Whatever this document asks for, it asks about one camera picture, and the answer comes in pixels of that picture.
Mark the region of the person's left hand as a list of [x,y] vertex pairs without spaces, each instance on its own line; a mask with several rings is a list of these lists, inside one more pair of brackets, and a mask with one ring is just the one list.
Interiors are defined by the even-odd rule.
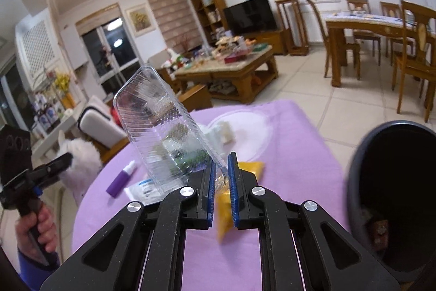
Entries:
[[22,216],[16,221],[15,225],[19,251],[28,259],[42,264],[43,259],[40,255],[40,250],[29,237],[29,232],[33,227],[37,227],[40,233],[38,243],[45,248],[47,253],[54,253],[58,245],[57,229],[53,214],[45,204],[41,205],[41,209],[37,214],[31,212],[26,216]]

